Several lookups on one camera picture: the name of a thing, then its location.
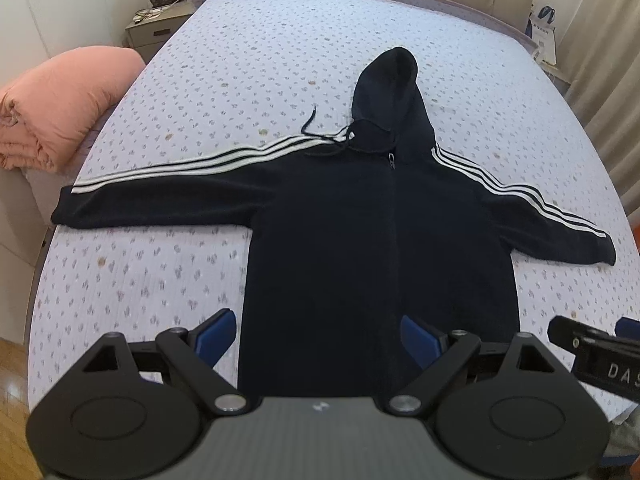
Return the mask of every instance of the bed sheet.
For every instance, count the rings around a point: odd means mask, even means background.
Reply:
[[[440,145],[504,182],[607,230],[615,266],[513,255],[522,329],[546,339],[555,314],[612,332],[635,316],[640,262],[620,200],[567,104],[515,40],[440,12],[385,0],[207,0],[130,88],[81,170],[113,171],[350,122],[361,70],[404,46]],[[33,407],[101,333],[129,340],[193,327],[221,307],[241,321],[250,232],[232,226],[58,228],[31,325]],[[217,370],[235,383],[238,340]],[[570,366],[572,357],[552,350]],[[609,418],[628,401],[589,388]]]

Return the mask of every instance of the hooded jacket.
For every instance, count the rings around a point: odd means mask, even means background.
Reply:
[[[503,184],[437,145],[417,63],[404,48],[360,75],[353,123],[261,147],[78,180],[55,224],[79,229],[238,224],[253,230],[239,390],[370,396],[420,370],[401,347],[404,315],[486,341],[519,330],[510,254],[572,264],[616,255],[609,235]]]

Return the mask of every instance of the curtain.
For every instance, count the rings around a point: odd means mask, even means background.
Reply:
[[[583,0],[558,46],[565,98],[640,225],[640,0]]]

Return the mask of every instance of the nightstand drawer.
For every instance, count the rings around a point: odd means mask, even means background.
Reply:
[[[148,64],[149,61],[151,61],[151,58],[158,53],[158,50],[160,50],[165,43],[166,41],[161,41],[160,43],[154,43],[151,45],[137,46],[135,51],[140,54],[143,61]]]
[[[131,27],[129,39],[134,48],[145,45],[152,45],[168,40],[184,22],[188,16],[177,16],[167,20],[157,20],[150,23],[140,23],[137,27]]]

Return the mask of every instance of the folded pink blanket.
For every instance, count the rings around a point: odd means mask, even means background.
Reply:
[[[27,70],[0,89],[0,167],[60,171],[144,67],[130,48],[86,46]]]

